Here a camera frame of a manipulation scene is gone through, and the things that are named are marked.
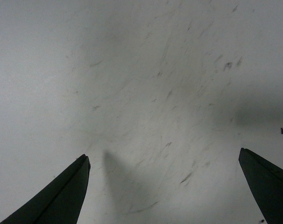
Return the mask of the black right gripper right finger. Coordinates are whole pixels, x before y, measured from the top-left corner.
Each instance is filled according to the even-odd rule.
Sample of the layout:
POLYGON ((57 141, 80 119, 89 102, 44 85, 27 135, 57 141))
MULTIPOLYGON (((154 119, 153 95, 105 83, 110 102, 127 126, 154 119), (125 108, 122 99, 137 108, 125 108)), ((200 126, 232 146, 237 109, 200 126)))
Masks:
POLYGON ((283 224, 283 169, 246 148, 239 163, 266 222, 283 224))

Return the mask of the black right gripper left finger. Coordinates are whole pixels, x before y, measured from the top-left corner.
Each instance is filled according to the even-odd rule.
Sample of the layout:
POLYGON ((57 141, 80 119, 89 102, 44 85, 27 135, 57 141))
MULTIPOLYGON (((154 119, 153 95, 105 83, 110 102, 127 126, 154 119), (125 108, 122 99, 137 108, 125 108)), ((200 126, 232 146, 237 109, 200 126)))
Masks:
POLYGON ((76 224, 86 196, 90 161, 81 155, 2 224, 76 224))

